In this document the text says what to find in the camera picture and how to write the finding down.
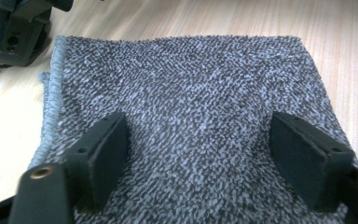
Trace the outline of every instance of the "wooden table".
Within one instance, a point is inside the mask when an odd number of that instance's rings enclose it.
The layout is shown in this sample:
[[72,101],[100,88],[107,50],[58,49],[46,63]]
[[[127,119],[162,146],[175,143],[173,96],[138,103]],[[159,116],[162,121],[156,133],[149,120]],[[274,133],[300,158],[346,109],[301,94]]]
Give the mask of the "wooden table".
[[[358,156],[358,0],[88,0],[53,10],[50,36],[145,40],[183,35],[295,35],[310,52]],[[53,45],[30,66],[0,71],[0,201],[15,193],[40,141]]]

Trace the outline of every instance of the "gray knit fabric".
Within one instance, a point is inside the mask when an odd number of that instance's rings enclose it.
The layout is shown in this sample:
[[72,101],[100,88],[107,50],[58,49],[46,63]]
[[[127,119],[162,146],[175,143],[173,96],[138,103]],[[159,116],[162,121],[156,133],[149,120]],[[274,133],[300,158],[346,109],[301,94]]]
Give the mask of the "gray knit fabric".
[[78,223],[340,223],[308,211],[269,155],[272,111],[348,145],[299,38],[151,41],[58,37],[31,166],[60,161],[98,119],[127,115],[127,171],[101,214]]

